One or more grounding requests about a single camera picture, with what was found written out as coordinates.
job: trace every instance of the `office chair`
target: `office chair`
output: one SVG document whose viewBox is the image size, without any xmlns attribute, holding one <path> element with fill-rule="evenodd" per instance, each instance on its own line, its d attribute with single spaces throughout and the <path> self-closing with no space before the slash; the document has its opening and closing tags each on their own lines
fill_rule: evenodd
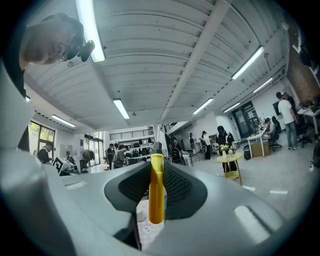
<svg viewBox="0 0 320 256">
<path fill-rule="evenodd" d="M 305 143 L 312 143 L 312 139 L 309 136 L 306 136 L 308 130 L 308 123 L 306 123 L 304 118 L 300 118 L 299 124 L 296 126 L 296 135 L 298 137 L 297 143 L 301 142 L 301 147 L 304 147 Z"/>
<path fill-rule="evenodd" d="M 270 139 L 269 146 L 270 149 L 272 148 L 273 152 L 275 152 L 275 148 L 282 148 L 280 144 L 276 143 L 276 141 L 279 140 L 279 130 L 281 130 L 280 123 L 277 121 L 275 124 L 274 133 Z"/>
</svg>

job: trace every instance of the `backpack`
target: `backpack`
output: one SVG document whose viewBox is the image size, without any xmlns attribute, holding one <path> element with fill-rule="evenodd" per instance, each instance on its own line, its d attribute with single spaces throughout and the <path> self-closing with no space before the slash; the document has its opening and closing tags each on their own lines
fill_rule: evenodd
<svg viewBox="0 0 320 256">
<path fill-rule="evenodd" d="M 243 157 L 244 157 L 244 159 L 246 159 L 246 160 L 251 159 L 251 154 L 250 154 L 249 145 L 245 145 L 245 146 L 243 147 Z"/>
</svg>

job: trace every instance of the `gray plastic panel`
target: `gray plastic panel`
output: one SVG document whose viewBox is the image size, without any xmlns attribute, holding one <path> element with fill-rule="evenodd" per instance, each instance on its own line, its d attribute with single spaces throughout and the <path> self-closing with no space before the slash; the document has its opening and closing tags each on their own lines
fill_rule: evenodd
<svg viewBox="0 0 320 256">
<path fill-rule="evenodd" d="M 256 244 L 234 213 L 237 206 L 248 206 L 271 231 L 283 219 L 252 192 L 232 180 L 196 168 L 172 164 L 201 180 L 207 188 L 204 205 L 191 217 L 167 220 L 164 229 L 147 249 L 152 255 L 194 256 L 238 254 Z"/>
</svg>

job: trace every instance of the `bag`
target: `bag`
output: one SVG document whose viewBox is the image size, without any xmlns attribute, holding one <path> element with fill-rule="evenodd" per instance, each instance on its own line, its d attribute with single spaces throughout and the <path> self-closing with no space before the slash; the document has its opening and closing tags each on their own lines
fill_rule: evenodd
<svg viewBox="0 0 320 256">
<path fill-rule="evenodd" d="M 320 168 L 320 141 L 317 141 L 313 150 L 313 165 Z"/>
<path fill-rule="evenodd" d="M 246 160 L 251 159 L 251 154 L 250 154 L 249 145 L 245 145 L 245 146 L 243 147 L 243 157 L 244 157 L 244 159 L 246 159 Z"/>
</svg>

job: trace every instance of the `ceiling light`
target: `ceiling light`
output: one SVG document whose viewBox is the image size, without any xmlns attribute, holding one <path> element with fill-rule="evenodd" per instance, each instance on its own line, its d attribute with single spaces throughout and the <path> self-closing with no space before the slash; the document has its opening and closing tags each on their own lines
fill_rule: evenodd
<svg viewBox="0 0 320 256">
<path fill-rule="evenodd" d="M 240 104 L 240 102 L 238 102 L 237 104 L 233 105 L 232 107 L 228 108 L 227 110 L 223 111 L 223 113 L 228 112 L 229 110 L 232 110 L 233 108 L 235 108 L 236 106 L 238 106 Z"/>
<path fill-rule="evenodd" d="M 72 124 L 70 122 L 67 122 L 66 120 L 63 120 L 62 118 L 56 116 L 55 114 L 53 114 L 51 117 L 56 119 L 56 120 L 58 120 L 58 121 L 60 121 L 60 122 L 62 122 L 62 123 L 64 123 L 64 124 L 66 124 L 66 125 L 68 125 L 68 126 L 76 127 L 74 124 Z"/>
<path fill-rule="evenodd" d="M 113 100 L 115 106 L 118 108 L 118 110 L 120 111 L 121 115 L 123 115 L 124 119 L 129 119 L 129 115 L 124 107 L 124 105 L 122 104 L 121 99 L 114 99 Z"/>
<path fill-rule="evenodd" d="M 261 46 L 255 53 L 248 59 L 248 61 L 232 76 L 232 79 L 236 80 L 250 65 L 264 52 L 264 48 Z"/>
<path fill-rule="evenodd" d="M 266 81 L 263 85 L 259 86 L 257 89 L 255 89 L 253 91 L 253 93 L 255 94 L 257 91 L 259 91 L 262 87 L 264 87 L 267 83 L 269 83 L 273 78 L 271 77 L 268 81 Z"/>
<path fill-rule="evenodd" d="M 202 104 L 201 107 L 199 107 L 196 111 L 194 111 L 192 114 L 195 115 L 197 114 L 200 110 L 202 110 L 206 105 L 208 105 L 210 102 L 212 102 L 214 99 L 210 98 L 208 99 L 205 103 Z"/>
<path fill-rule="evenodd" d="M 102 62 L 106 57 L 98 35 L 93 0 L 76 0 L 75 3 L 79 20 L 83 24 L 84 39 L 86 41 L 93 40 L 95 44 L 91 53 L 92 60 L 93 62 Z"/>
</svg>

